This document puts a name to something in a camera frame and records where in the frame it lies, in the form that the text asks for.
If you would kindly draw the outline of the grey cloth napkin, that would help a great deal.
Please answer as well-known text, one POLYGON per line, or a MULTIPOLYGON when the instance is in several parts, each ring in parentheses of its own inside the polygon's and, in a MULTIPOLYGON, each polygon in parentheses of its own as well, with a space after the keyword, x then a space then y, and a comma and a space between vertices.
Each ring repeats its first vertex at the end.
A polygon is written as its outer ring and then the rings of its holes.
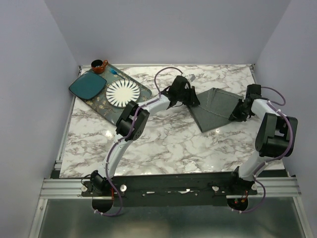
POLYGON ((243 97, 219 88, 212 88, 197 95, 200 104, 188 109, 201 132, 230 124, 230 115, 243 97))

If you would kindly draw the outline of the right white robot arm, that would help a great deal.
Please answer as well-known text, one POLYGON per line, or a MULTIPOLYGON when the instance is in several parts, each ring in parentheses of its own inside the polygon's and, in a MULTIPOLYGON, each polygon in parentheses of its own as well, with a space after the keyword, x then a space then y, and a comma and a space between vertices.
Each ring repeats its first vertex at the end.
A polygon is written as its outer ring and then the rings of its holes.
POLYGON ((240 99, 230 121, 242 122, 252 116, 262 120, 255 139, 256 151, 232 173, 228 189, 233 194, 249 191, 257 176, 274 161, 292 154, 298 120, 274 107, 275 102, 262 97, 259 84, 247 86, 245 99, 240 99))

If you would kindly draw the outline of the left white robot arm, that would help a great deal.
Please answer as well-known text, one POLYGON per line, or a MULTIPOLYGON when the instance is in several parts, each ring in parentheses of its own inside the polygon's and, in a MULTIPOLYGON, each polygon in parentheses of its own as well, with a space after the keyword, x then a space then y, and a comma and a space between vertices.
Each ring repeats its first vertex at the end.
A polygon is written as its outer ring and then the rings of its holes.
POLYGON ((186 106, 198 106, 200 101, 196 95, 192 81, 195 76, 178 75, 172 85, 160 91, 159 94, 143 103, 131 101, 127 104, 116 123, 116 135, 111 149, 105 157, 102 165, 90 175, 93 191, 99 196, 104 196, 114 185, 111 179, 119 161, 133 141, 143 133, 148 118, 158 112, 168 110, 181 103, 186 106))

